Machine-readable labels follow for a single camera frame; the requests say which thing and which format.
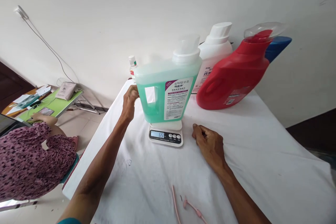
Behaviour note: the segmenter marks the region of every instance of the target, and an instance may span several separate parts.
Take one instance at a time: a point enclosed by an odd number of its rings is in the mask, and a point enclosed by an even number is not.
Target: wooden door
[[[0,113],[16,98],[32,89],[33,85],[0,62]]]

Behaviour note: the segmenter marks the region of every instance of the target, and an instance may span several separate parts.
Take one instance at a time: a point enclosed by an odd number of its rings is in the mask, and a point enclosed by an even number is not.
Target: red label
[[[247,86],[241,89],[233,90],[223,104],[234,105],[240,102],[249,92],[252,91],[252,89],[253,87]]]

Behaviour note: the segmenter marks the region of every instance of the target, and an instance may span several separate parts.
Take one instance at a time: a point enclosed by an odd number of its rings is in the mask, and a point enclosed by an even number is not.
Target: table
[[[94,111],[89,110],[89,109],[80,108],[78,106],[77,106],[77,108],[83,109],[83,110],[87,110],[87,111],[91,111],[91,112],[96,112],[96,113],[100,114],[96,110],[96,108],[85,98],[83,90],[80,90],[77,93],[73,93],[73,95],[72,95],[72,97],[71,97],[70,100],[63,100],[63,99],[55,98],[55,95],[58,93],[58,90],[59,89],[57,89],[55,92],[53,92],[50,95],[48,95],[48,97],[44,98],[42,100],[42,103],[39,106],[37,106],[36,108],[30,109],[30,110],[24,112],[23,114],[21,114],[17,118],[17,120],[19,120],[19,121],[27,121],[29,118],[31,118],[31,116],[32,116],[33,113],[39,112],[44,107],[47,107],[47,108],[53,110],[54,112],[51,114],[51,116],[58,118],[71,105],[74,105],[75,102],[79,102],[80,101],[79,100],[80,97],[82,97],[86,102],[88,102],[91,105],[91,107],[92,107],[92,109]]]
[[[121,111],[122,87],[63,188],[71,198],[91,161],[113,130]],[[140,100],[106,184],[96,223],[177,223],[171,186],[175,186],[182,223],[202,223],[183,209],[180,195],[201,210],[208,223],[237,223],[225,191],[191,137],[202,124],[224,138],[225,158],[271,223],[335,223],[336,188],[328,163],[299,145],[255,91],[237,105],[217,111],[190,98],[183,123],[184,145],[173,148],[148,139]]]
[[[31,95],[34,95],[34,94],[36,93],[36,90],[37,90],[37,89],[30,90],[29,92],[27,92],[27,93],[25,93],[25,94],[26,94],[26,95],[30,95],[30,94],[31,94]],[[40,96],[38,99],[39,99],[39,100],[42,100],[42,99],[44,99],[44,98],[45,98],[47,95],[49,95],[49,94],[51,94],[51,92],[48,92],[48,93],[46,93],[46,94]],[[12,102],[11,104],[9,104],[9,105],[8,105],[2,112],[1,112],[1,114],[5,115],[5,116],[8,116],[8,117],[15,117],[15,116],[17,116],[17,115],[19,115],[19,114],[21,114],[22,112],[25,112],[25,111],[27,110],[27,108],[24,108],[24,109],[18,110],[18,111],[14,112],[14,113],[10,113],[10,114],[7,115],[7,113],[12,109],[11,105],[13,105],[13,104],[15,104],[15,103]]]

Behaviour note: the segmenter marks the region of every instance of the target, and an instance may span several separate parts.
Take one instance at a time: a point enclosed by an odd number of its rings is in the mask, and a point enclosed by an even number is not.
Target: white pump cap
[[[177,63],[193,62],[200,56],[199,44],[200,36],[197,34],[179,38],[177,49],[173,52],[173,61]]]
[[[211,28],[210,34],[205,39],[208,44],[223,44],[229,38],[229,31],[231,29],[231,22],[224,22],[215,24]]]

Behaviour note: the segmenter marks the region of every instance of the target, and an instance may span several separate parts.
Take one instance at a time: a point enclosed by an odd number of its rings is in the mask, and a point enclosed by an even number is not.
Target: tiled floor
[[[105,112],[90,114],[83,110],[67,111],[60,116],[58,125],[67,136],[79,136],[77,153],[81,155],[90,142]],[[0,212],[1,224],[48,224],[56,223],[69,200],[62,194],[62,185],[44,195],[37,205]]]

